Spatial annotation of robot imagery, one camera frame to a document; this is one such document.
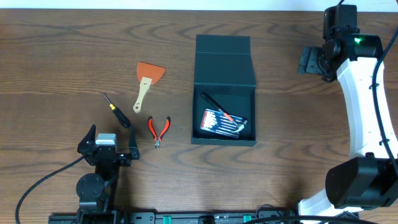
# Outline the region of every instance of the red pliers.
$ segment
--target red pliers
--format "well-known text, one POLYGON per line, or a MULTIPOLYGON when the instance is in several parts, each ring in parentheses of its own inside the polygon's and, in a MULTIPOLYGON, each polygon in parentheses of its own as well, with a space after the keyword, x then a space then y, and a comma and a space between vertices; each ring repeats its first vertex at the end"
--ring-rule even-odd
POLYGON ((155 149, 159 149, 160 148, 160 142, 162 141, 163 135, 167 132, 167 130, 169 130, 170 127, 170 117, 166 118, 166 125, 164 126, 162 132, 160 133, 160 135, 158 136, 156 134, 156 131, 154 129, 154 126, 152 125, 152 116, 149 116, 148 118, 148 128, 150 133, 153 135, 154 137, 154 141, 155 141, 155 149))

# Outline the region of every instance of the white wall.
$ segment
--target white wall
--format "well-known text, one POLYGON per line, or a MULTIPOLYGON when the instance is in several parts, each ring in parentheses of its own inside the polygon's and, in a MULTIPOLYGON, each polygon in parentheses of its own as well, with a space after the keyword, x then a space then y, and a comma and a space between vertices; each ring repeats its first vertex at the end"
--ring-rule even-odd
MULTIPOLYGON (((0 8, 324 11, 340 0, 0 0, 0 8)), ((397 0, 346 0, 362 12, 398 12, 397 0)))

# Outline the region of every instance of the dark green box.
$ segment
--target dark green box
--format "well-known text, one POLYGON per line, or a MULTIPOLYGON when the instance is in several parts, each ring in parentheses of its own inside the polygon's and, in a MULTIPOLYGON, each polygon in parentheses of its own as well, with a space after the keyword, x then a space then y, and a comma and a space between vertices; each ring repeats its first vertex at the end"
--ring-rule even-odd
POLYGON ((256 141, 256 78, 250 37, 197 35, 192 112, 192 144, 254 146, 256 141), (239 139, 200 129, 205 109, 215 110, 200 93, 213 97, 228 113, 248 120, 239 139))

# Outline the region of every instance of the beige handle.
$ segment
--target beige handle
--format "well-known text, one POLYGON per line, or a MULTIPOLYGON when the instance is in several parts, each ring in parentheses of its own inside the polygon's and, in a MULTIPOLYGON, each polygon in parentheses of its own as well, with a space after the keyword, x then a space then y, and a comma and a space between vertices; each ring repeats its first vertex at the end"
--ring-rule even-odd
POLYGON ((136 103, 134 104, 133 110, 136 113, 141 112, 142 101, 144 100, 145 94, 150 88, 150 83, 152 82, 151 78, 143 77, 141 79, 141 83, 139 85, 139 93, 136 103))

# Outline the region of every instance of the screwdriver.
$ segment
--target screwdriver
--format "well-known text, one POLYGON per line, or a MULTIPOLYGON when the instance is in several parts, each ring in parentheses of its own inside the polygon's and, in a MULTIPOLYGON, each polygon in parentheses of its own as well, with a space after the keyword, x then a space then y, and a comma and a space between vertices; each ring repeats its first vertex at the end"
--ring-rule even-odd
POLYGON ((103 93, 103 95, 105 96, 105 99, 109 102, 109 106, 111 107, 113 113, 116 115, 116 117, 118 118, 120 124, 125 127, 125 128, 129 128, 130 127, 130 121, 129 118, 127 118, 122 111, 115 107, 113 105, 113 103, 109 100, 109 98, 105 95, 105 93, 103 93))

